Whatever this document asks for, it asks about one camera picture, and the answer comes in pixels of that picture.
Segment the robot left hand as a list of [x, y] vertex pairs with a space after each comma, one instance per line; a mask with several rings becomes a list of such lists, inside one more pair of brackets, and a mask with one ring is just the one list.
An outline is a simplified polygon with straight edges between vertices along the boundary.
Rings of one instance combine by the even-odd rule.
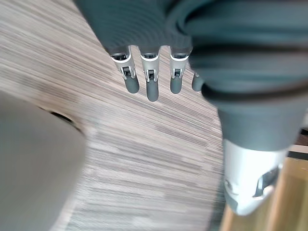
[[148, 100], [158, 99], [159, 51], [170, 49], [170, 90], [192, 88], [218, 110], [224, 194], [240, 216], [273, 192], [308, 108], [305, 0], [77, 0], [130, 93], [139, 48]]

